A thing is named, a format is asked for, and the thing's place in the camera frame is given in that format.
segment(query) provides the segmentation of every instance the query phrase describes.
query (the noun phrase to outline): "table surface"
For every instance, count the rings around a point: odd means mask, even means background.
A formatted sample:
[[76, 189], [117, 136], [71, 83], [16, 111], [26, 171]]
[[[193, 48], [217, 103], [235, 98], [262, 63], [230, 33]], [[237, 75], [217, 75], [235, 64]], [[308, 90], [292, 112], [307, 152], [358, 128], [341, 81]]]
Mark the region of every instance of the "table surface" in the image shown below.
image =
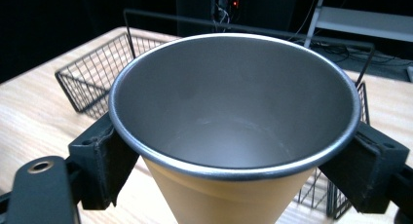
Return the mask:
[[[75, 59], [126, 32], [116, 28], [0, 85], [0, 194], [10, 192], [14, 174], [24, 164], [44, 156], [68, 156], [67, 145], [94, 119], [77, 114], [54, 76]], [[132, 30], [161, 41], [172, 37]], [[348, 73], [356, 78], [357, 74]], [[413, 85], [364, 76], [371, 126], [413, 149]], [[407, 164], [413, 167], [413, 156]], [[176, 223], [149, 170], [141, 159], [121, 191], [116, 207], [105, 211], [82, 210], [83, 223]], [[360, 214], [351, 209], [333, 221], [323, 213], [291, 203], [278, 223], [392, 223], [396, 206], [386, 214]]]

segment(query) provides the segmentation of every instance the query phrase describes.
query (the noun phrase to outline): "metal wire basket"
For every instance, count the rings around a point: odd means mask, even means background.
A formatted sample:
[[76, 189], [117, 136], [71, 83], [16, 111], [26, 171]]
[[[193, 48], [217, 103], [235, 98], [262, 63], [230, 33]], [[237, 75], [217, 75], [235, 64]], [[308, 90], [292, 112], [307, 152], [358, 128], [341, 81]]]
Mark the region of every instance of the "metal wire basket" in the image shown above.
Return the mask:
[[131, 50], [127, 33], [64, 66], [55, 74], [76, 112], [94, 119], [108, 111], [108, 94], [119, 72], [140, 54], [163, 43], [151, 38], [131, 35]]

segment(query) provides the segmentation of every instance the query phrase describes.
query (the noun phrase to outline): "screw hole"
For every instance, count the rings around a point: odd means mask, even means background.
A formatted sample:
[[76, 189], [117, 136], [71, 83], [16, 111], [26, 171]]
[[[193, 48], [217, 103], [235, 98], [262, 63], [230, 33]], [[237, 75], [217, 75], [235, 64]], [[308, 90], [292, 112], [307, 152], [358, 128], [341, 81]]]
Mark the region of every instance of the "screw hole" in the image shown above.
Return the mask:
[[48, 170], [49, 168], [51, 168], [53, 166], [53, 164], [54, 163], [52, 161], [40, 162], [40, 163], [37, 163], [37, 164], [33, 165], [32, 167], [30, 167], [27, 171], [29, 173], [44, 172], [44, 171]]

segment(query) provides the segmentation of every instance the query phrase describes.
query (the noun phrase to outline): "tan cup exterior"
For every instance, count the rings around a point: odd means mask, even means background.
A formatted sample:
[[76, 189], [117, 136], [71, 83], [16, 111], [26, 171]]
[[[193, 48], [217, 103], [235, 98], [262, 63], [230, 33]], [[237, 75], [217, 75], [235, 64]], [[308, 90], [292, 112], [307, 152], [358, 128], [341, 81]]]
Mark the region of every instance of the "tan cup exterior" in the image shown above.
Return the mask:
[[144, 159], [178, 223], [275, 223], [312, 169], [254, 181], [205, 179]]

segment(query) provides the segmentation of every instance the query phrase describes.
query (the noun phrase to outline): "cup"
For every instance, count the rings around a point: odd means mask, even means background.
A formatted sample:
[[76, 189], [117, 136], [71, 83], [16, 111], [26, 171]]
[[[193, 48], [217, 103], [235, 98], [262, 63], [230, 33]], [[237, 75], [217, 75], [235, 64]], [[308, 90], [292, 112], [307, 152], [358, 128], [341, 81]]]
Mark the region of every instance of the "cup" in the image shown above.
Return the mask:
[[115, 80], [116, 131], [149, 167], [178, 223], [275, 223], [312, 170], [353, 138], [354, 83], [279, 39], [179, 39]]

